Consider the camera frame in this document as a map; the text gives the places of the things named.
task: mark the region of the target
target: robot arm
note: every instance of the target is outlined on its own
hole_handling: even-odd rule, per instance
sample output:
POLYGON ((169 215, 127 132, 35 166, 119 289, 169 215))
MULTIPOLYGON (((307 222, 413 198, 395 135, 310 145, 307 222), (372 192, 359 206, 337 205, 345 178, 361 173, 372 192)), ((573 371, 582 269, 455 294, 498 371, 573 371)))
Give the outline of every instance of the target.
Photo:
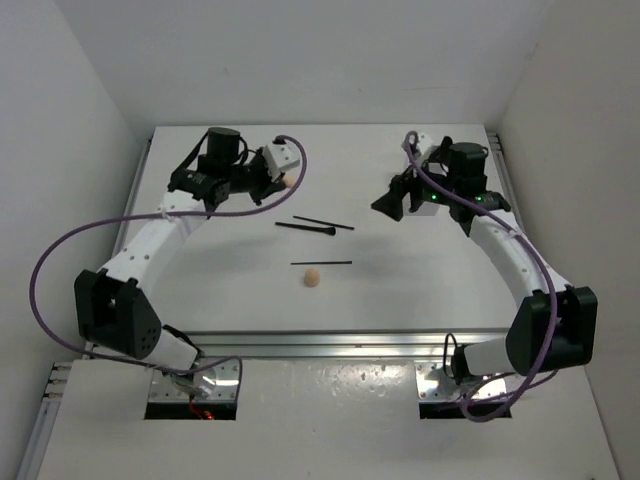
POLYGON ((148 298, 154 283, 187 238, 233 193, 249 193, 260 204, 285 188, 284 172, 298 155, 275 140, 238 155, 240 134, 212 128, 173 172, 157 219, 147 222, 98 272, 83 271, 74 284, 78 327, 88 341, 152 365, 188 370, 200 352, 188 337, 163 325, 148 298), (198 156, 207 140, 207 153, 198 156), (190 165, 198 158, 197 168, 190 165), (194 212, 198 216, 172 212, 194 212))
MULTIPOLYGON (((449 137, 436 146, 427 135, 418 134, 412 148, 419 157, 422 171, 431 180, 458 197, 491 211, 526 239, 508 202, 499 193, 486 190, 484 166, 488 151, 485 147, 472 143, 454 144, 449 137), (444 173, 432 171, 434 165, 444 173)), ((407 194, 412 212, 425 201, 449 206, 453 220, 487 254, 516 304, 520 305, 506 336, 455 349, 451 367, 456 380, 507 372, 527 375, 542 348, 550 314, 549 289, 540 268, 513 231, 495 219, 479 215, 468 206, 445 197, 417 177, 412 167, 396 175, 391 180, 389 192, 371 207, 400 221, 404 215, 402 200, 407 194)), ((558 299, 559 322, 540 372, 585 365, 591 360, 593 351, 597 299, 590 288, 574 288, 548 262, 544 263, 558 299)))

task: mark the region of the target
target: red wire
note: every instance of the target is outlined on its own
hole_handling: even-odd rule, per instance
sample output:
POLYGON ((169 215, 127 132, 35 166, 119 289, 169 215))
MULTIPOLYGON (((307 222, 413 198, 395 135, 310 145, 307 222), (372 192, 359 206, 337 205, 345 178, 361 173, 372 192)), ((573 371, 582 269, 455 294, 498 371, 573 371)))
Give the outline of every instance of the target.
POLYGON ((198 417, 200 420, 202 420, 202 415, 200 414, 200 411, 193 406, 193 398, 189 399, 189 411, 193 413, 196 417, 198 417))
POLYGON ((211 412, 207 410, 200 411, 193 405, 193 398, 189 399, 189 411, 197 416, 200 420, 213 420, 213 415, 211 415, 211 412))

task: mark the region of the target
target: white wall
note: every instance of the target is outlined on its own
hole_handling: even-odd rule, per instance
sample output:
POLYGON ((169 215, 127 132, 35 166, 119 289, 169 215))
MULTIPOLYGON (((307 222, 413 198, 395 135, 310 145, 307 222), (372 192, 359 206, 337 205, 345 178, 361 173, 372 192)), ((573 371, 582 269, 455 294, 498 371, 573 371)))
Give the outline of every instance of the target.
POLYGON ((495 124, 553 0, 56 0, 137 132, 495 124))
MULTIPOLYGON (((121 213, 141 146, 51 0, 0 1, 0 478, 14 478, 51 362, 70 358, 38 328, 27 286, 38 255, 71 227, 121 213)), ((70 242, 39 300, 80 343, 73 279, 107 258, 115 230, 70 242)))
POLYGON ((638 478, 640 3, 559 0, 500 134, 528 231, 599 296, 587 371, 624 478, 638 478))

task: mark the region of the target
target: tan ball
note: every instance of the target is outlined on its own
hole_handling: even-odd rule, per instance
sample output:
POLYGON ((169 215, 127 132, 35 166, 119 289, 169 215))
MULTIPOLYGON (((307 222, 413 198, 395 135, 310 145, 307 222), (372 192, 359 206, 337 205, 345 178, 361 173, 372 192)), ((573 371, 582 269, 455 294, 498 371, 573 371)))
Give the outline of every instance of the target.
POLYGON ((289 174, 285 174, 284 177, 282 177, 282 181, 287 188, 291 188, 296 184, 296 179, 289 174))
POLYGON ((315 287, 320 283, 320 272, 315 268, 310 268, 304 272, 304 284, 307 287, 315 287))

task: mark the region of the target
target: cable clip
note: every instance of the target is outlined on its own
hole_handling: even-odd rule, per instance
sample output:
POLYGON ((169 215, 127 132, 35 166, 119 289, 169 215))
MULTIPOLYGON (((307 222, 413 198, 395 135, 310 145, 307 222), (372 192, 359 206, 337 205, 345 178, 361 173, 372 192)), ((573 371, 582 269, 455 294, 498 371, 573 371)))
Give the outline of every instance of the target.
POLYGON ((507 238, 511 239, 516 237, 524 237, 524 232, 518 227, 512 228, 507 232, 507 238))
POLYGON ((164 206, 164 203, 160 205, 160 211, 158 212, 163 220, 167 220, 169 222, 173 222, 173 216, 167 213, 167 209, 164 206))

